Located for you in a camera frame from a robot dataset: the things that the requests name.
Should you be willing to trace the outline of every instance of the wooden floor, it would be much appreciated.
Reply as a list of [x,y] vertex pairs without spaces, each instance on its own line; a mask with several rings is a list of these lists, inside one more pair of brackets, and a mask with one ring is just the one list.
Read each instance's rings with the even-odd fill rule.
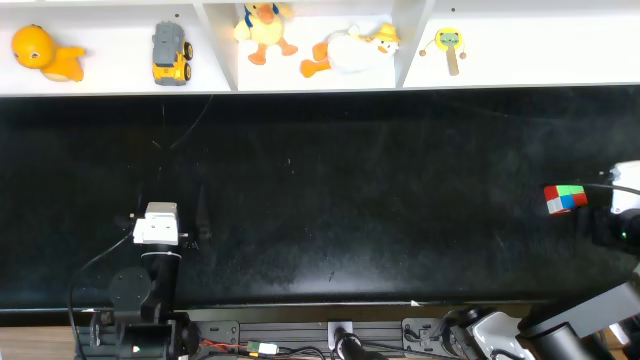
[[[626,360],[622,345],[605,331],[607,346],[616,360]],[[0,360],[73,359],[73,335],[69,327],[0,327]]]

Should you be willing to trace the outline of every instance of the blue square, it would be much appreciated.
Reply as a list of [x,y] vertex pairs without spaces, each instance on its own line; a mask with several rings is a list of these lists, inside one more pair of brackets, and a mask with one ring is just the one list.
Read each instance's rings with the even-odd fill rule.
[[576,207],[576,202],[573,200],[573,195],[560,196],[560,201],[562,201],[563,209],[573,209],[574,207]]

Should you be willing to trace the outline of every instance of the duck's orange beak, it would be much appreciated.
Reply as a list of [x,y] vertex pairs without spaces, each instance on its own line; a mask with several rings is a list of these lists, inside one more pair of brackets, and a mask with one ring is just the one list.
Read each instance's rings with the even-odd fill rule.
[[273,7],[268,4],[264,4],[258,8],[258,18],[267,25],[273,22],[275,16],[276,14],[273,13]]

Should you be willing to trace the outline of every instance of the black wheel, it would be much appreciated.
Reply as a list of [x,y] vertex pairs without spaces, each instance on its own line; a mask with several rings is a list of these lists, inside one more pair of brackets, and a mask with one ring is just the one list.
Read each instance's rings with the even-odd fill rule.
[[191,46],[191,44],[186,41],[184,43],[184,57],[187,60],[193,59],[193,46]]
[[189,64],[184,64],[184,79],[191,80],[191,65]]

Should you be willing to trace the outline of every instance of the yellow plush duck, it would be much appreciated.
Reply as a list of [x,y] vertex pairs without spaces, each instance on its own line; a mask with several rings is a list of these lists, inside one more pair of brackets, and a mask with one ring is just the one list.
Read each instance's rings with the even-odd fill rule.
[[20,65],[29,69],[40,69],[53,81],[81,81],[84,72],[78,61],[85,55],[79,47],[62,47],[38,25],[18,30],[11,41],[13,55]]
[[258,43],[258,51],[249,55],[249,61],[256,65],[267,62],[267,47],[278,44],[282,48],[282,55],[290,56],[298,52],[296,46],[290,45],[282,37],[284,23],[279,15],[290,18],[291,8],[283,3],[247,3],[244,5],[245,17],[236,26],[234,36],[236,40],[251,39]]
[[383,24],[372,37],[360,35],[360,29],[352,26],[349,31],[336,32],[328,41],[316,44],[313,47],[315,61],[304,60],[300,72],[310,78],[318,71],[329,69],[342,74],[366,71],[389,61],[399,45],[400,38],[391,24]]

